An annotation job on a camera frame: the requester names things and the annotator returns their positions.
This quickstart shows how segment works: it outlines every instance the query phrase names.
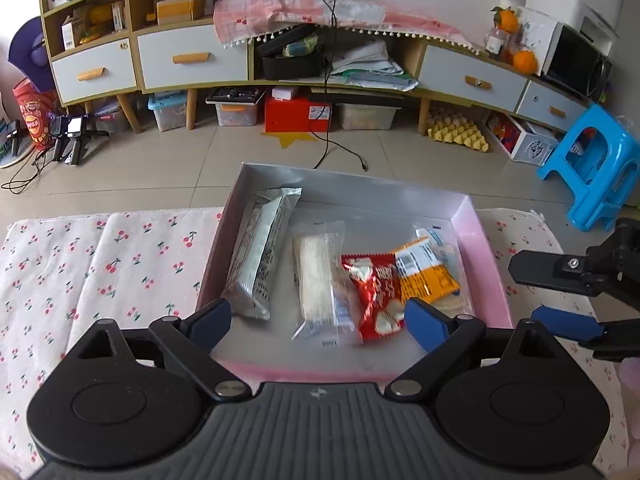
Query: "egg tray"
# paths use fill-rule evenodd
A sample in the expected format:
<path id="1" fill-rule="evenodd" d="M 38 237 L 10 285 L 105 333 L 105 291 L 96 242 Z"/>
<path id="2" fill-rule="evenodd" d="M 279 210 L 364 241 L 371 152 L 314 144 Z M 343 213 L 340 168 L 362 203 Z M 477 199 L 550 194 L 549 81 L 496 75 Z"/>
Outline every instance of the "egg tray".
<path id="1" fill-rule="evenodd" d="M 427 135 L 438 142 L 455 142 L 479 152 L 489 150 L 489 143 L 473 121 L 460 112 L 437 105 L 429 110 Z"/>

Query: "red snack bag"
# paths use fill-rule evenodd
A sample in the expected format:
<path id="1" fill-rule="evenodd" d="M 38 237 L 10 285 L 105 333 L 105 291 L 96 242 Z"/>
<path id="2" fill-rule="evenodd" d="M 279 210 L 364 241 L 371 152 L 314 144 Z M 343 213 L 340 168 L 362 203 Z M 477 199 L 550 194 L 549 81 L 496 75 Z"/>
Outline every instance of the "red snack bag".
<path id="1" fill-rule="evenodd" d="M 342 266 L 358 291 L 362 339 L 372 340 L 398 332 L 404 326 L 400 279 L 394 254 L 347 254 Z"/>

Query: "pink box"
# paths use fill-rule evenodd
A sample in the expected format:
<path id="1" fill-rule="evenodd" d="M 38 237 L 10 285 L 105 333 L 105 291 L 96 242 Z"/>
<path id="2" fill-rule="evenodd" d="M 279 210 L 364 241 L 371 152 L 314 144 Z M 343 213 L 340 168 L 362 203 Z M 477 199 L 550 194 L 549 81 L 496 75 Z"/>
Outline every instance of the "pink box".
<path id="1" fill-rule="evenodd" d="M 343 253 L 389 252 L 415 239 L 417 228 L 454 237 L 475 314 L 487 326 L 513 323 L 495 258 L 468 195 L 404 182 L 319 170 L 243 164 L 226 202 L 203 279 L 198 308 L 222 295 L 231 257 L 252 194 L 273 187 L 301 187 L 271 288 L 271 319 L 235 317 L 212 357 L 251 381 L 373 381 L 386 383 L 424 356 L 406 330 L 372 344 L 318 349 L 291 340 L 300 317 L 293 283 L 290 232 L 314 222 L 342 220 Z"/>

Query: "power cord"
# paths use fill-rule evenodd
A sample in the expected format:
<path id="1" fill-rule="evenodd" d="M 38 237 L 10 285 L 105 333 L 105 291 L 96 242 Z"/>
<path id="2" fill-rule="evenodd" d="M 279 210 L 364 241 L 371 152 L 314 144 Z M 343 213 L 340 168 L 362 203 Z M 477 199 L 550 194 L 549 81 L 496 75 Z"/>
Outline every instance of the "power cord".
<path id="1" fill-rule="evenodd" d="M 324 86 L 323 86 L 323 91 L 322 91 L 322 110 L 320 111 L 320 113 L 318 114 L 317 117 L 311 119 L 311 121 L 309 122 L 309 132 L 314 136 L 317 137 L 320 140 L 324 140 L 326 142 L 326 145 L 324 147 L 324 154 L 322 155 L 322 157 L 320 158 L 320 160 L 318 160 L 318 163 L 314 166 L 314 170 L 317 170 L 320 167 L 320 164 L 322 164 L 326 158 L 326 156 L 329 154 L 329 143 L 335 144 L 336 146 L 338 146 L 339 148 L 342 148 L 345 152 L 349 152 L 351 153 L 351 155 L 355 155 L 360 159 L 360 163 L 362 165 L 362 169 L 367 172 L 369 171 L 369 167 L 367 166 L 367 163 L 365 162 L 365 160 L 356 152 L 350 150 L 349 148 L 346 148 L 345 146 L 341 145 L 339 142 L 335 142 L 335 140 L 331 140 L 329 139 L 329 126 L 330 126 L 330 122 L 327 121 L 326 123 L 326 138 L 322 138 L 320 137 L 318 134 L 315 133 L 315 131 L 313 131 L 312 128 L 312 124 L 315 123 L 318 119 L 320 119 L 323 115 L 324 112 L 327 108 L 327 97 L 328 97 L 328 85 L 329 85 L 329 78 L 331 77 L 331 70 L 332 67 L 334 65 L 334 58 L 335 58 L 335 51 L 336 51 L 336 47 L 337 47 L 337 38 L 338 38 L 338 17 L 335 15 L 335 5 L 337 3 L 337 0 L 334 0 L 334 6 L 330 6 L 326 0 L 322 0 L 324 2 L 324 4 L 329 8 L 329 10 L 331 11 L 331 28 L 332 31 L 334 32 L 334 44 L 332 47 L 332 52 L 331 52 L 331 59 L 329 60 L 329 66 L 327 67 L 327 70 L 324 72 Z"/>
<path id="2" fill-rule="evenodd" d="M 33 161 L 31 162 L 32 166 L 36 167 L 36 173 L 35 175 L 33 175 L 31 178 L 28 178 L 26 180 L 15 180 L 15 177 L 18 176 L 18 174 L 24 169 L 24 167 L 29 163 L 29 161 L 33 158 L 33 153 L 31 153 L 31 155 L 29 155 L 27 157 L 27 159 L 24 161 L 24 163 L 20 166 L 20 168 L 18 169 L 18 171 L 16 171 L 14 173 L 14 176 L 11 177 L 11 179 L 9 180 L 9 182 L 5 182 L 4 184 L 2 184 L 2 186 L 0 186 L 1 189 L 8 189 L 9 191 L 11 191 L 11 193 L 13 193 L 14 195 L 20 195 L 20 193 L 22 193 L 25 189 L 27 189 L 27 186 L 33 182 L 36 178 L 38 178 L 40 176 L 40 174 L 42 173 L 42 171 L 50 164 L 53 162 L 53 158 L 50 158 L 47 161 L 47 153 L 49 153 L 49 151 L 51 150 L 51 148 L 47 148 L 46 150 L 39 152 L 36 157 L 33 159 Z M 38 165 L 38 161 L 40 159 L 43 159 L 43 163 L 42 166 Z"/>

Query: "microwave oven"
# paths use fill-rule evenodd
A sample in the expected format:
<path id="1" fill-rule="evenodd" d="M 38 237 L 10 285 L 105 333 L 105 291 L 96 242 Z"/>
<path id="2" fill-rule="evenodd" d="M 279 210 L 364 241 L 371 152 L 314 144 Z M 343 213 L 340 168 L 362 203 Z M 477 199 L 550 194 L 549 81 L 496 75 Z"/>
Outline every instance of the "microwave oven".
<path id="1" fill-rule="evenodd" d="M 520 7 L 518 17 L 520 43 L 535 54 L 538 75 L 597 102 L 611 72 L 607 56 L 580 32 L 542 12 Z"/>

